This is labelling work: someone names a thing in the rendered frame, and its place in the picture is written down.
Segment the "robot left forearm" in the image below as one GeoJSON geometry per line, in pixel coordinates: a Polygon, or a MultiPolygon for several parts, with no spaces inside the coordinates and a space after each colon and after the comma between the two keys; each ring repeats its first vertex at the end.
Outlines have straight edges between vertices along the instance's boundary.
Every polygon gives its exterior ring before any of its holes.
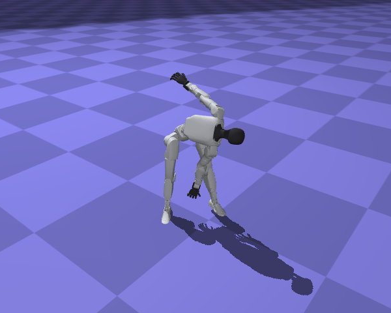
{"type": "Polygon", "coordinates": [[[195,97],[200,98],[201,95],[204,97],[210,97],[209,94],[198,88],[196,85],[193,85],[192,83],[188,82],[185,86],[189,88],[189,92],[193,93],[195,97]]]}

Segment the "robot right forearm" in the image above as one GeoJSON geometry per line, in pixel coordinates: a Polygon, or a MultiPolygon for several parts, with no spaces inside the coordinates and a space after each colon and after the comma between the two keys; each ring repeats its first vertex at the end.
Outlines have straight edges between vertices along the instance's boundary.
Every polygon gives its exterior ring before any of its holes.
{"type": "Polygon", "coordinates": [[[204,176],[205,170],[201,167],[198,167],[195,171],[195,181],[194,181],[194,188],[199,188],[199,186],[202,184],[203,176],[204,176]]]}

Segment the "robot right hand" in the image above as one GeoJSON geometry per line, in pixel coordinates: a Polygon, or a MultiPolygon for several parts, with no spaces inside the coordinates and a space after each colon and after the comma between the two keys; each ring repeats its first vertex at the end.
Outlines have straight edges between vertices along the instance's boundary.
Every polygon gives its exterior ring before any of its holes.
{"type": "MultiPolygon", "coordinates": [[[[200,185],[200,186],[201,186],[201,185],[200,185]]],[[[195,197],[195,199],[197,198],[197,195],[199,195],[199,197],[200,197],[200,196],[201,196],[201,195],[199,194],[200,186],[199,186],[198,189],[197,189],[197,188],[194,188],[194,183],[193,183],[192,189],[189,191],[189,193],[187,194],[187,196],[190,195],[190,198],[191,198],[191,197],[192,197],[192,198],[195,197]]]]}

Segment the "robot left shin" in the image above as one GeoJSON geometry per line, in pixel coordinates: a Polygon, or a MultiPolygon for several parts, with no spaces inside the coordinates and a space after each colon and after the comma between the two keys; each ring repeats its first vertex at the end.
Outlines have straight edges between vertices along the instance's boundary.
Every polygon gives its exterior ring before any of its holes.
{"type": "Polygon", "coordinates": [[[218,203],[217,193],[216,193],[216,180],[212,168],[209,168],[208,175],[204,175],[203,180],[207,187],[207,190],[209,191],[212,203],[213,204],[215,204],[215,202],[218,203]]]}

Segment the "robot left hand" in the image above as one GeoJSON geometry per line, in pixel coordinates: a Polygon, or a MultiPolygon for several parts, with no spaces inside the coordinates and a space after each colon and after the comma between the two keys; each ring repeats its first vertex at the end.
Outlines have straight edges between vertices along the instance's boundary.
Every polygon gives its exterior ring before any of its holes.
{"type": "Polygon", "coordinates": [[[187,91],[189,91],[189,88],[187,88],[187,86],[185,86],[189,81],[187,81],[186,76],[184,75],[184,73],[180,74],[179,72],[176,72],[176,74],[173,74],[171,76],[170,80],[175,80],[177,83],[183,84],[183,87],[187,91]]]}

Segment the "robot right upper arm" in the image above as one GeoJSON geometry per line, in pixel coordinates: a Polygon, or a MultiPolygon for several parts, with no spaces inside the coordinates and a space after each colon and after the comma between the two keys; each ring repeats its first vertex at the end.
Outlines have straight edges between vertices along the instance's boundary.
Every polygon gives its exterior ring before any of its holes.
{"type": "Polygon", "coordinates": [[[197,163],[196,169],[198,167],[203,168],[205,171],[207,169],[207,164],[217,155],[218,146],[207,146],[204,150],[204,155],[201,157],[200,161],[197,163]]]}

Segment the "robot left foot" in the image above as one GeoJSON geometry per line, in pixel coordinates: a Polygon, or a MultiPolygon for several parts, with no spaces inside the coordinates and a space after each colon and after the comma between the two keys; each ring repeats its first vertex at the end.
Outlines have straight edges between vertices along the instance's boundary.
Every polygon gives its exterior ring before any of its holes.
{"type": "Polygon", "coordinates": [[[226,212],[222,209],[221,205],[217,202],[215,202],[215,204],[212,203],[212,200],[209,201],[209,206],[212,207],[212,209],[217,215],[225,216],[226,212]]]}

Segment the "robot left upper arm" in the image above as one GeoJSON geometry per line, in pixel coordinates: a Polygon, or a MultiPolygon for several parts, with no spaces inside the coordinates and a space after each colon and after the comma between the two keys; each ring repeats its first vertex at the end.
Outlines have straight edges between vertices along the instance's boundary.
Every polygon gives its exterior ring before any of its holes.
{"type": "Polygon", "coordinates": [[[201,95],[199,100],[201,104],[205,105],[210,110],[213,117],[216,117],[217,119],[223,119],[224,109],[215,103],[215,101],[211,100],[210,97],[204,97],[201,95]]]}

